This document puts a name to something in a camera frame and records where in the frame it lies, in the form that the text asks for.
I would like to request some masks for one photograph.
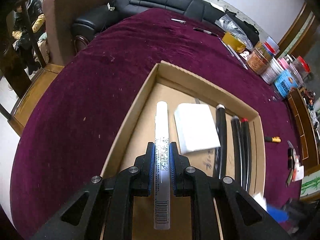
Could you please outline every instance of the metal screw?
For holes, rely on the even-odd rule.
[[[98,183],[100,180],[101,180],[101,177],[100,177],[100,176],[93,176],[93,177],[91,178],[91,182],[92,182],[92,183]]]
[[[194,173],[194,172],[196,171],[196,168],[195,168],[195,167],[192,167],[192,166],[189,166],[189,167],[186,168],[186,171],[187,171],[188,173]]]
[[[232,178],[230,178],[230,177],[224,177],[224,178],[223,178],[223,182],[224,182],[224,183],[227,183],[227,184],[231,184],[231,183],[232,183]]]
[[[139,171],[139,168],[136,167],[136,166],[132,166],[132,167],[129,168],[129,172],[130,172],[130,173],[136,173],[136,172],[138,172],[138,171]]]

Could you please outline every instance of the white block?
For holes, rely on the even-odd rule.
[[[208,105],[178,105],[174,112],[182,155],[220,147],[216,126]]]

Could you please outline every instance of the brown chair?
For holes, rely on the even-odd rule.
[[[97,6],[110,0],[43,0],[46,30],[50,46],[50,63],[65,66],[76,55],[70,32],[73,21]]]

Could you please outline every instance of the black leather sofa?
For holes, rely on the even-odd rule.
[[[209,25],[225,15],[204,0],[112,0],[110,6],[115,9],[111,11],[105,4],[88,11],[74,21],[71,33],[76,51],[81,50],[108,27],[149,8],[171,10]],[[228,11],[227,14],[242,28],[254,46],[259,41],[259,32],[254,26],[238,19],[235,13]]]

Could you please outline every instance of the purple tablecloth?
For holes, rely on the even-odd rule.
[[[101,33],[52,82],[29,118],[12,168],[12,218],[25,239],[100,174],[131,103],[161,60],[206,78],[256,109],[264,134],[282,139],[265,145],[264,196],[276,207],[299,196],[300,182],[285,187],[286,141],[297,147],[298,139],[286,104],[274,101],[272,87],[245,70],[218,38],[193,27],[208,29],[171,11],[150,9]]]

